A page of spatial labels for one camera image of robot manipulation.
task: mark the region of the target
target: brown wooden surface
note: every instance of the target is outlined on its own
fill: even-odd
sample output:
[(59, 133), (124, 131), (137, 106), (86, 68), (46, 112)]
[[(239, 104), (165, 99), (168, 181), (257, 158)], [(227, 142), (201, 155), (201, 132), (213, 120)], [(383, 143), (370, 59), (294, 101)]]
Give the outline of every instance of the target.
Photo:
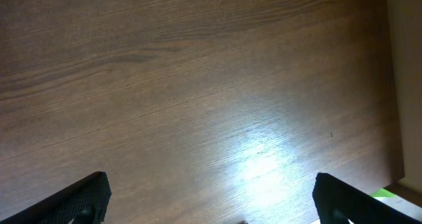
[(93, 171), (106, 223), (310, 223), (401, 178), (385, 0), (1, 0), (0, 219)]
[(407, 187), (406, 185), (403, 185), (402, 181), (403, 180), (390, 184), (385, 187), (385, 189), (422, 208), (422, 194), (410, 187)]

